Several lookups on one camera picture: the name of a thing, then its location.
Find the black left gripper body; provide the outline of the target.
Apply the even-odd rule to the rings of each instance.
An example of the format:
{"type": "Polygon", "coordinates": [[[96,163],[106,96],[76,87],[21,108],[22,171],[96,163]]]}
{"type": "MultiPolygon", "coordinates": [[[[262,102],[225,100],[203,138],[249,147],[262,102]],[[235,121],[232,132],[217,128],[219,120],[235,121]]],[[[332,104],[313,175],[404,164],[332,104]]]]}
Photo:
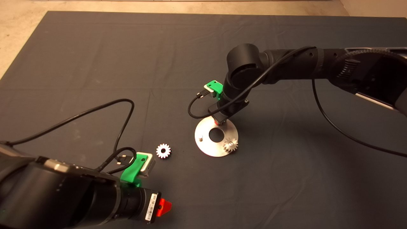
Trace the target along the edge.
{"type": "Polygon", "coordinates": [[[136,220],[154,223],[161,200],[161,192],[121,184],[121,199],[118,207],[118,220],[136,220]]]}

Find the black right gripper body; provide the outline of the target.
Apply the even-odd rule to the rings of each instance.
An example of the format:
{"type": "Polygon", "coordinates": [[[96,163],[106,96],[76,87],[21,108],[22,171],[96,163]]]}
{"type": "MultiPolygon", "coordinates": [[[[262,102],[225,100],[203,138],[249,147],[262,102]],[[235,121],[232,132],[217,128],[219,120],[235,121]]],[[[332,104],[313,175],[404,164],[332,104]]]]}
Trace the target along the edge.
{"type": "MultiPolygon", "coordinates": [[[[226,105],[229,102],[228,97],[221,98],[216,103],[212,104],[208,107],[209,112],[213,112],[216,109],[220,108],[221,106],[226,105]]],[[[214,120],[217,120],[221,125],[225,123],[230,117],[238,113],[240,110],[244,109],[249,104],[249,100],[237,100],[232,105],[228,106],[227,108],[219,111],[212,115],[214,120]]]]}

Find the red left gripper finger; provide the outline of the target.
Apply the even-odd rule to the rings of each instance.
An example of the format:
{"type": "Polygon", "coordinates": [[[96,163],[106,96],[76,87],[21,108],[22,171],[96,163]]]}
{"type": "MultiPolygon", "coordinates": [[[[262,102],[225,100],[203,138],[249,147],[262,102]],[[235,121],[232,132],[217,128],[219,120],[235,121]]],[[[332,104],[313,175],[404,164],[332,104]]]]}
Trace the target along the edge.
{"type": "Polygon", "coordinates": [[[172,203],[164,198],[161,198],[157,207],[156,217],[162,217],[172,208],[172,203]]]}

